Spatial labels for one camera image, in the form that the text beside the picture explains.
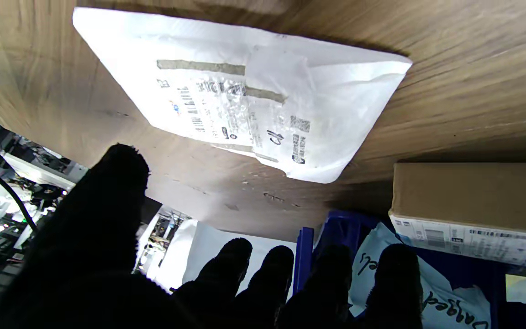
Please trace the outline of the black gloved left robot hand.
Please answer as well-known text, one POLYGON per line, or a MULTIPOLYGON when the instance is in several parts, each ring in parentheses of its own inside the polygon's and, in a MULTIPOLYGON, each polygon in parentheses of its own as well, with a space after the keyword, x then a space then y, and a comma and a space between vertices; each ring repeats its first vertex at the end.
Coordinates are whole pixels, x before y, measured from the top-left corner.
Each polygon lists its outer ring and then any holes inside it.
POLYGON ((149 168, 114 144, 38 229, 20 273, 0 297, 0 329, 421 329, 415 252, 380 254, 365 317, 353 320, 345 245, 324 248, 305 287, 288 298, 294 253, 272 248, 240 292, 252 254, 228 241, 198 277, 173 293, 133 269, 149 168))

